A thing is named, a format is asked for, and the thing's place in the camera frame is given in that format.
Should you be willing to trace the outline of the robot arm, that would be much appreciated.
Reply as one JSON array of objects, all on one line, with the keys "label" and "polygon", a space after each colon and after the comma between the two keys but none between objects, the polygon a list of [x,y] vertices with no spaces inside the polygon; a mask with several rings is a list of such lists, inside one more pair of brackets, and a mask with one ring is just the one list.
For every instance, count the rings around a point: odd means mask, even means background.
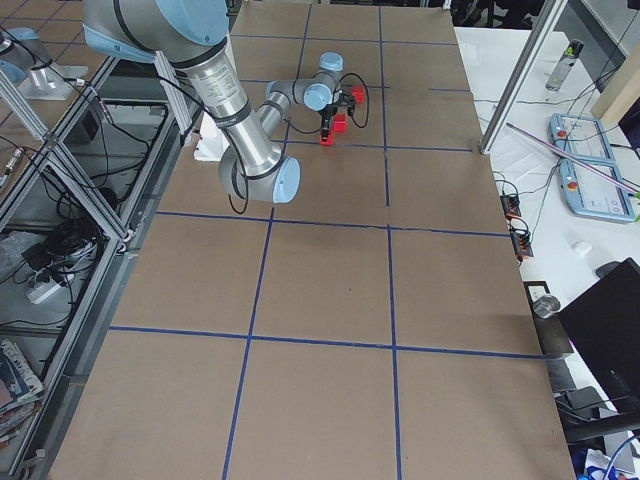
[{"label": "robot arm", "polygon": [[188,78],[230,144],[218,167],[228,194],[270,203],[295,197],[299,162],[271,141],[225,53],[225,2],[86,1],[83,10],[92,49],[143,63],[163,53]]},{"label": "robot arm", "polygon": [[320,142],[330,143],[333,133],[341,129],[334,121],[338,111],[344,108],[352,113],[359,102],[341,85],[343,68],[340,54],[325,52],[312,78],[271,82],[257,110],[247,101],[238,112],[215,121],[230,143],[218,176],[231,198],[278,204],[296,196],[301,180],[299,161],[286,155],[271,135],[287,119],[291,106],[298,104],[320,115]]}]

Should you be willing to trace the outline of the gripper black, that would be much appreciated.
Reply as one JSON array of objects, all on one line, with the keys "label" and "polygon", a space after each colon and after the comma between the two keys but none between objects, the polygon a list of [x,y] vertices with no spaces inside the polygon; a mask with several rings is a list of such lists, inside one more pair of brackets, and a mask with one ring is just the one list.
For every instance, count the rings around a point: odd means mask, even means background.
[{"label": "gripper black", "polygon": [[331,118],[340,108],[345,108],[348,116],[353,116],[356,110],[356,98],[350,91],[338,90],[333,93],[330,102],[320,111],[321,135],[328,136],[331,133]]}]

